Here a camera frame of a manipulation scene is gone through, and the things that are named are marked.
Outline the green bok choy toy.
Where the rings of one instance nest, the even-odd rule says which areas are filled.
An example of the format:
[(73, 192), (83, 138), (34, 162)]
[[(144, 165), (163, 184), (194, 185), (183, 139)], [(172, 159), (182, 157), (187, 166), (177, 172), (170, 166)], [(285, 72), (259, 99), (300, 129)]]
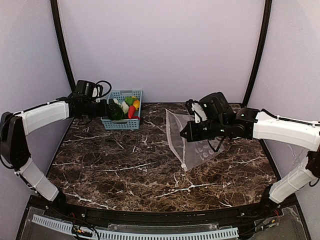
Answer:
[(117, 112), (111, 112), (108, 118), (112, 121), (119, 121), (125, 118), (125, 114), (122, 108), (117, 105)]

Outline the clear zip top bag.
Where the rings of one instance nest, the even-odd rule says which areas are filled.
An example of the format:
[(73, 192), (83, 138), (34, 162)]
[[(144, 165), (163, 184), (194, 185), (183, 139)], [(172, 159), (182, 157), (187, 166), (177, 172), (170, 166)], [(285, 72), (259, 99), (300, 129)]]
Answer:
[(166, 112), (166, 135), (170, 150), (180, 161), (181, 168), (189, 171), (207, 161), (213, 160), (225, 151), (225, 147), (217, 139), (188, 142), (180, 136), (183, 127), (193, 121), (192, 115), (176, 114), (168, 109)]

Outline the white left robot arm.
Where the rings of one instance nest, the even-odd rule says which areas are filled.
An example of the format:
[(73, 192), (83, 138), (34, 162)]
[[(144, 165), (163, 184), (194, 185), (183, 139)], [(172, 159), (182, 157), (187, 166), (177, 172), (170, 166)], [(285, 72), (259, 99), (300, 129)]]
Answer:
[(47, 201), (56, 205), (66, 202), (66, 195), (41, 171), (32, 159), (27, 136), (32, 132), (58, 121), (70, 118), (110, 117), (118, 109), (113, 100), (106, 100), (103, 84), (79, 80), (69, 96), (41, 104), (16, 113), (5, 112), (0, 119), (0, 161), (14, 170), (28, 187)]

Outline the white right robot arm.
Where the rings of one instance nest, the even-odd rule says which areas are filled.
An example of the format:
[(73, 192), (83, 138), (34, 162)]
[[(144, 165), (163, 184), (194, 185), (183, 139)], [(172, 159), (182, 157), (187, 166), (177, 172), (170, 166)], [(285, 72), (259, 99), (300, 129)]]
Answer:
[(188, 142), (243, 138), (272, 140), (308, 150), (306, 157), (281, 180), (265, 191), (262, 202), (280, 204), (288, 196), (320, 177), (320, 124), (274, 115), (266, 109), (243, 107), (233, 111), (222, 92), (201, 100), (189, 99), (186, 108), (194, 120), (188, 121), (180, 136)]

